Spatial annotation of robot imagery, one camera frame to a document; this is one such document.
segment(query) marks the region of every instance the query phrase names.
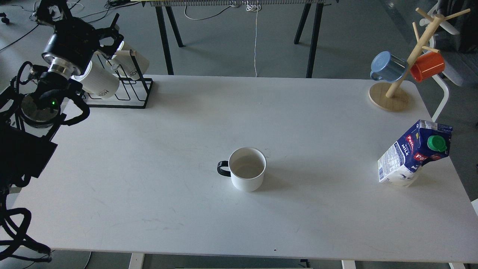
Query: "mug rack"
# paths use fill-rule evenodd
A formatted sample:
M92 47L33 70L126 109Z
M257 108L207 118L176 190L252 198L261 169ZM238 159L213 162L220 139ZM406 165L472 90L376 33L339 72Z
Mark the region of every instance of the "mug rack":
M426 49L437 53L439 52L436 49L426 46L426 44L429 42L430 38L433 36L438 27L440 27L440 24L444 21L468 13L470 12L470 9L466 9L446 17L441 14L435 14L433 17L431 17L420 8L417 8L415 11L417 11L417 13L422 15L425 19L429 20L430 24L421 37L418 34L415 22L412 24L417 45L407 58L408 67L405 75L392 84L386 82L374 84L369 90L369 98L372 103L388 111L402 111L407 107L409 97L408 94L400 88L400 85L405 80L405 77L410 73L410 69L415 64L417 58L422 54L422 50Z
M113 108L146 108L148 103L149 95L151 93L151 87L153 84L152 78L144 78L143 72L136 61L136 51L117 51L116 55L129 55L133 61L138 75L140 76L139 80L133 80L128 77L122 76L118 70L115 71L118 79L120 80L120 85L115 95L108 98L102 99L96 97L95 94L81 92L81 98L88 104L89 107L113 107ZM101 66L105 68L99 54L97 54L98 60L101 63ZM118 68L121 68L123 73L126 74L122 65L119 65Z

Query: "liquid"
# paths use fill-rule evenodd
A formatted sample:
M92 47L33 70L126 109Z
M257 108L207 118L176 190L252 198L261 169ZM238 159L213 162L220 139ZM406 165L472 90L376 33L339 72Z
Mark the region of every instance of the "liquid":
M242 165L234 169L234 174L243 179L253 179L262 173L263 166L256 165Z

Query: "black mug handle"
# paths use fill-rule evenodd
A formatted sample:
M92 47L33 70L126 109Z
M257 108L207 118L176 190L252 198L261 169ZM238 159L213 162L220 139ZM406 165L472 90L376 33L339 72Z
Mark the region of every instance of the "black mug handle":
M223 170L223 169L221 169L221 167L229 167L229 162L228 161L220 161L217 164L217 172L219 173L219 175L226 176L226 177L231 177L231 172Z

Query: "milk carton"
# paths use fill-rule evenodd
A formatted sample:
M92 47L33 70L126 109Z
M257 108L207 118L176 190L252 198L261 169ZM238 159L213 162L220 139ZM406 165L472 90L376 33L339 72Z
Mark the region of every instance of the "milk carton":
M408 187L425 164L449 155L453 127L419 120L378 160L379 182Z

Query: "green bottle cap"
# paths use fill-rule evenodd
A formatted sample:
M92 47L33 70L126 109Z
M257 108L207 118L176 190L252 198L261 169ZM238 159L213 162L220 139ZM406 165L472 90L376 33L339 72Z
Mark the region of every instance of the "green bottle cap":
M432 135L428 138L427 145L431 150L442 152L446 150L445 139L439 135Z

